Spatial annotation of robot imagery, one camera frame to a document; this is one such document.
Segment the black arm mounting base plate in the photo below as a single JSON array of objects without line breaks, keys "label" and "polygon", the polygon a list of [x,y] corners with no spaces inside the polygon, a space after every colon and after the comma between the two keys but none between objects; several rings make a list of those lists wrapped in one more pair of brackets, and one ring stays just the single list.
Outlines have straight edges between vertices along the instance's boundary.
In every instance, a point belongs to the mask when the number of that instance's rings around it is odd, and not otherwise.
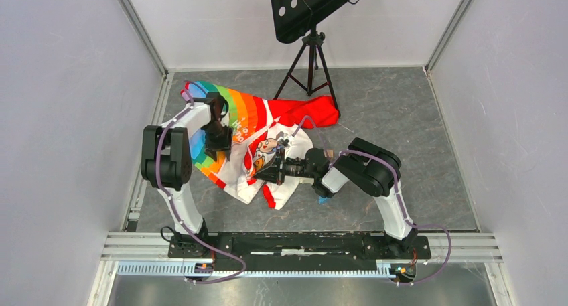
[{"label": "black arm mounting base plate", "polygon": [[169,258],[212,258],[216,271],[371,271],[378,260],[410,263],[432,257],[426,236],[399,242],[381,232],[217,232],[168,240]]}]

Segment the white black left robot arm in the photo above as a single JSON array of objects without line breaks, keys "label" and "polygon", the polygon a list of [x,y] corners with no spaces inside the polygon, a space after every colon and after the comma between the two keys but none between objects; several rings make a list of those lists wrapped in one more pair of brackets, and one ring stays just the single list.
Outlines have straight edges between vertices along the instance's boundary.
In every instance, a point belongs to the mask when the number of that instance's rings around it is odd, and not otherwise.
[{"label": "white black left robot arm", "polygon": [[189,185],[193,168],[190,137],[203,132],[205,155],[213,160],[228,159],[233,129],[222,122],[228,103],[220,93],[190,96],[188,100],[169,121],[143,129],[141,176],[159,190],[168,205],[175,222],[172,240],[185,244],[185,249],[199,258],[209,252],[210,239]]}]

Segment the rainbow cartoon zip jacket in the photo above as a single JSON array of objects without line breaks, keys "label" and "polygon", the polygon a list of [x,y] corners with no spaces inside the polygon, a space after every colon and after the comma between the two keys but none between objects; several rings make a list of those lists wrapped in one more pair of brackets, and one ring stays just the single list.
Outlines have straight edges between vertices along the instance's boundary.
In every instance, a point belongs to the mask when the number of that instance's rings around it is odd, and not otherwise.
[{"label": "rainbow cartoon zip jacket", "polygon": [[290,158],[305,157],[313,147],[306,130],[336,124],[339,112],[331,96],[311,100],[266,100],[209,82],[184,84],[180,94],[184,100],[204,98],[219,93],[228,103],[224,123],[233,128],[229,157],[220,154],[212,159],[205,153],[205,134],[191,136],[192,163],[208,179],[230,196],[249,204],[261,192],[270,208],[280,210],[300,183],[297,177],[286,177],[282,185],[253,177],[277,152],[277,143],[289,139],[285,154]]}]

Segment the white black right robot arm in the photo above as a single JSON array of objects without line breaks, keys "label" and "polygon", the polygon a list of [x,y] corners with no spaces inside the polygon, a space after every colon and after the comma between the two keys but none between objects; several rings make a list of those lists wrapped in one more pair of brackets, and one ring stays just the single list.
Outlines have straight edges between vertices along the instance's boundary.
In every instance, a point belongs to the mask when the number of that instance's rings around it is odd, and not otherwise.
[{"label": "white black right robot arm", "polygon": [[291,157],[278,145],[273,158],[255,169],[253,177],[275,185],[293,177],[308,179],[320,200],[353,183],[374,198],[384,222],[387,250],[403,258],[414,248],[417,229],[401,194],[400,168],[401,160],[394,153],[356,137],[335,159],[318,148],[308,149],[302,158]]}]

